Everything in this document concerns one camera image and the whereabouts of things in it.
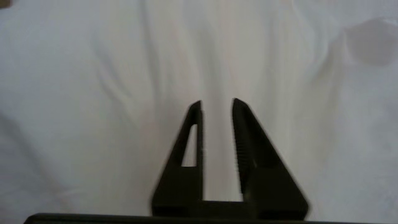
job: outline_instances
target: white cloth background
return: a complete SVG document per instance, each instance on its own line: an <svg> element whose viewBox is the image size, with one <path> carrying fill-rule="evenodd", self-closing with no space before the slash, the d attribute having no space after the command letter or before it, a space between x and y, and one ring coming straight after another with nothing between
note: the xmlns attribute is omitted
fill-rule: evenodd
<svg viewBox="0 0 398 224"><path fill-rule="evenodd" d="M398 222L397 1L14 0L0 10L0 223L149 215L190 103L205 199L240 200L246 101L307 220Z"/></svg>

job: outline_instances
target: wrinkled white sheet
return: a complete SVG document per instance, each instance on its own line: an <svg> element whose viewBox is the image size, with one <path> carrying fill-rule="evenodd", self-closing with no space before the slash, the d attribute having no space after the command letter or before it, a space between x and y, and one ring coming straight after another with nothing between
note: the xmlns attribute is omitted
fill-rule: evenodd
<svg viewBox="0 0 398 224"><path fill-rule="evenodd" d="M0 10L0 223L149 215L190 103L205 199L240 200L246 101L307 220L398 222L397 1L14 0Z"/></svg>

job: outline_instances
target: black plastic part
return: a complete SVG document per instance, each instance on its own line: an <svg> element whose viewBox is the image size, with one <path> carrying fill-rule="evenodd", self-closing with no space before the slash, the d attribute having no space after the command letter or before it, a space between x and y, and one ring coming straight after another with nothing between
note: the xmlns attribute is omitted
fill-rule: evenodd
<svg viewBox="0 0 398 224"><path fill-rule="evenodd" d="M211 219L180 217L106 216L80 214L36 214L24 224L337 224L336 222L306 222L291 220Z"/></svg>
<svg viewBox="0 0 398 224"><path fill-rule="evenodd" d="M249 106L234 99L232 120L243 202L203 201L203 115L190 106L152 198L153 216L303 220L308 204ZM197 124L196 167L182 167Z"/></svg>
<svg viewBox="0 0 398 224"><path fill-rule="evenodd" d="M197 125L196 166L182 167L192 125ZM154 216L195 216L203 198L203 117L201 102L192 104L152 198Z"/></svg>

